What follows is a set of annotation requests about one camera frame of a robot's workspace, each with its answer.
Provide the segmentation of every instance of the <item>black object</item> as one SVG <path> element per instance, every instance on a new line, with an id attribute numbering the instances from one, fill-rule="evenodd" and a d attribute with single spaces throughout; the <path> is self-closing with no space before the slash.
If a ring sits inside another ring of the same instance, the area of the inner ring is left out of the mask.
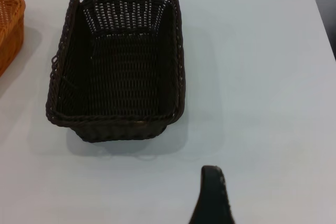
<path id="1" fill-rule="evenodd" d="M 234 224 L 225 178 L 217 166 L 203 166 L 201 192 L 190 224 Z"/>
<path id="2" fill-rule="evenodd" d="M 46 115 L 84 141 L 142 140 L 184 111 L 179 0 L 70 0 Z"/>

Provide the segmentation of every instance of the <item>plastic wicker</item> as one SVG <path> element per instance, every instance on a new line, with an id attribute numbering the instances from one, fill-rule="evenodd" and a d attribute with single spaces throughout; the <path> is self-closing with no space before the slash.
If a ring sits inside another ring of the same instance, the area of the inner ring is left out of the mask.
<path id="1" fill-rule="evenodd" d="M 84 141 L 142 140 L 184 111 L 178 0 L 70 0 L 46 112 Z"/>
<path id="2" fill-rule="evenodd" d="M 0 76 L 21 49 L 25 7 L 24 0 L 0 0 Z"/>

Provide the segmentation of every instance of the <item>table surface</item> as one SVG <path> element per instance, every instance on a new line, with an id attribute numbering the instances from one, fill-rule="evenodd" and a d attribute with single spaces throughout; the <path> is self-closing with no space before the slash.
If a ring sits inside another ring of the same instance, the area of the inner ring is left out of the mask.
<path id="1" fill-rule="evenodd" d="M 25 0 L 0 78 L 0 223 L 188 223 L 203 165 L 237 223 L 336 222 L 336 63 L 315 0 L 180 0 L 186 108 L 145 141 L 47 121 L 69 0 Z"/>

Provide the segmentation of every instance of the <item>rectangular basket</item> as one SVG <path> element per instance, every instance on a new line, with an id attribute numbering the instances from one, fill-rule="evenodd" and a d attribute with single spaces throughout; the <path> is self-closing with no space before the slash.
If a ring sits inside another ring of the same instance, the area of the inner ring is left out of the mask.
<path id="1" fill-rule="evenodd" d="M 142 140 L 184 111 L 178 0 L 70 0 L 46 112 L 84 141 Z"/>
<path id="2" fill-rule="evenodd" d="M 0 0 L 0 76 L 22 47 L 25 7 L 24 0 Z"/>

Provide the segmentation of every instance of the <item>basket rim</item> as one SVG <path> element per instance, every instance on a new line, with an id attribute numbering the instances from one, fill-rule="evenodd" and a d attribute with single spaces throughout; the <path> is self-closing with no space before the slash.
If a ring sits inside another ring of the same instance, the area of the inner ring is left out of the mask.
<path id="1" fill-rule="evenodd" d="M 26 9 L 26 2 L 24 0 L 11 0 L 15 1 L 18 5 L 16 6 L 13 13 L 11 13 L 12 19 L 7 25 L 0 29 L 0 46 L 7 36 L 12 32 L 15 25 L 18 23 L 19 19 L 23 16 Z"/>
<path id="2" fill-rule="evenodd" d="M 184 71 L 184 51 L 183 51 L 183 37 L 182 37 L 182 20 L 181 20 L 181 10 L 179 5 L 179 0 L 170 0 L 175 7 L 175 21 L 176 21 L 176 36 L 178 38 L 178 42 L 176 43 L 177 55 L 178 57 L 178 84 L 177 88 L 177 104 L 175 108 L 169 113 L 165 115 L 148 115 L 148 116 L 137 116 L 137 115 L 65 115 L 57 111 L 57 97 L 58 90 L 55 89 L 54 83 L 59 83 L 61 80 L 60 73 L 56 71 L 59 64 L 61 62 L 58 61 L 58 58 L 63 50 L 67 48 L 67 43 L 71 40 L 71 32 L 73 28 L 73 24 L 75 23 L 75 10 L 77 5 L 79 5 L 80 0 L 70 0 L 69 7 L 66 13 L 66 20 L 63 26 L 62 36 L 59 42 L 58 51 L 56 55 L 52 59 L 52 72 L 50 74 L 50 84 L 49 84 L 49 92 L 48 99 L 46 103 L 46 116 L 48 120 L 57 125 L 64 127 L 72 127 L 72 126 L 81 126 L 81 125 L 93 125 L 93 124 L 129 124 L 136 122 L 151 122 L 151 121 L 160 121 L 165 124 L 171 124 L 176 122 L 184 112 L 184 103 L 185 103 L 185 71 Z"/>

